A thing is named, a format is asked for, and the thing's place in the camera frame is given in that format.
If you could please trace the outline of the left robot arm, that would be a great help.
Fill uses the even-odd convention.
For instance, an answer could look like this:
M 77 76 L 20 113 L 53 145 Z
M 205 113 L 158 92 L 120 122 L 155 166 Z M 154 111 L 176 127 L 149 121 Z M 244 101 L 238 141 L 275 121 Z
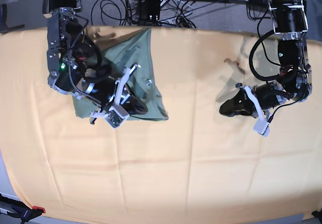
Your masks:
M 286 101 L 303 101 L 311 94 L 310 66 L 307 63 L 306 33 L 308 23 L 304 0 L 246 0 L 250 5 L 266 9 L 273 29 L 259 34 L 249 54 L 253 76 L 263 85 L 251 87 L 263 111 L 268 111 Z M 277 54 L 279 72 L 272 76 L 259 74 L 254 66 L 254 56 L 259 46 L 271 36 L 278 36 Z

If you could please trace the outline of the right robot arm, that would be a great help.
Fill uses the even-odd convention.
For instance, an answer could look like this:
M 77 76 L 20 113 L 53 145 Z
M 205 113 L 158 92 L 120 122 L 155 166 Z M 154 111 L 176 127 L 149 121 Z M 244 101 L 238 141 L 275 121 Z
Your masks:
M 141 29 L 114 46 L 100 47 L 89 35 L 79 0 L 44 0 L 50 88 L 73 98 L 76 115 L 113 127 L 126 120 L 168 120 L 155 85 L 151 29 Z

